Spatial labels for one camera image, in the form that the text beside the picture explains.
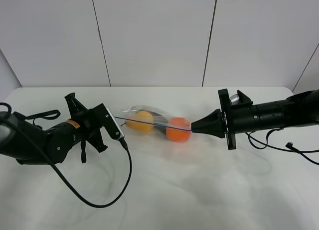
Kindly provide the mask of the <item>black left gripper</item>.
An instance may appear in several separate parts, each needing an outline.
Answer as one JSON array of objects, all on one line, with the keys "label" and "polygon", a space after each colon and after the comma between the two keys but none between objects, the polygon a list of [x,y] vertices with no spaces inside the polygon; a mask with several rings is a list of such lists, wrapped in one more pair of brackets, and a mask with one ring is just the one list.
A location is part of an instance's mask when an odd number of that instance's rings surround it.
[{"label": "black left gripper", "polygon": [[107,146],[103,143],[101,128],[110,133],[111,120],[110,114],[104,104],[88,109],[81,104],[76,98],[75,93],[65,96],[68,105],[71,120],[79,125],[76,128],[71,125],[71,130],[64,134],[64,152],[68,152],[74,145],[79,142],[89,142],[98,152],[103,152]]}]

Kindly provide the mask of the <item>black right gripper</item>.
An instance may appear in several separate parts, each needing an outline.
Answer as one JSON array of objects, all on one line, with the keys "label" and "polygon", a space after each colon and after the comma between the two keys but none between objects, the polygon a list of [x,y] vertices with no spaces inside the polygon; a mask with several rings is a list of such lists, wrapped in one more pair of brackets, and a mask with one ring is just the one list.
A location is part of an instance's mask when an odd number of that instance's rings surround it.
[{"label": "black right gripper", "polygon": [[237,91],[240,103],[231,105],[227,89],[218,91],[221,110],[216,109],[208,116],[191,123],[193,133],[213,135],[224,138],[226,135],[229,150],[236,149],[237,133],[244,133],[253,124],[251,106],[253,102],[240,90]]}]

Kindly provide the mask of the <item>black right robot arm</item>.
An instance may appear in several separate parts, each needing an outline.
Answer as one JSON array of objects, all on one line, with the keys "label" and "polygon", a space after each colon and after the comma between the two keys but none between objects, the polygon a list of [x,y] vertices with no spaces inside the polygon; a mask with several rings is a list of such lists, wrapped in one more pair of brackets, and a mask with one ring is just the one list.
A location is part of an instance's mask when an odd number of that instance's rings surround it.
[{"label": "black right robot arm", "polygon": [[193,122],[191,130],[225,138],[230,150],[236,149],[235,135],[239,133],[311,126],[319,122],[317,90],[257,105],[241,91],[230,96],[227,89],[222,89],[218,95],[220,108]]}]

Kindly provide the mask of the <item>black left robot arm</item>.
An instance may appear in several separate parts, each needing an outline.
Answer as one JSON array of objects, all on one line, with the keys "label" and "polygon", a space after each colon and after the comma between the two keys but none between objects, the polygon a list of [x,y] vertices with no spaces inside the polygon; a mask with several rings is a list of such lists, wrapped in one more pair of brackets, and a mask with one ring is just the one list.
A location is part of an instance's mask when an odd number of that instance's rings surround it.
[{"label": "black left robot arm", "polygon": [[0,152],[12,157],[21,165],[46,165],[62,163],[68,152],[76,144],[81,146],[81,161],[86,163],[86,143],[92,144],[98,152],[107,149],[102,141],[100,128],[107,124],[109,114],[106,107],[100,104],[87,109],[76,98],[68,94],[66,102],[70,112],[67,119],[47,130],[30,123],[39,118],[46,120],[60,116],[59,110],[25,116],[7,111],[0,113]]}]

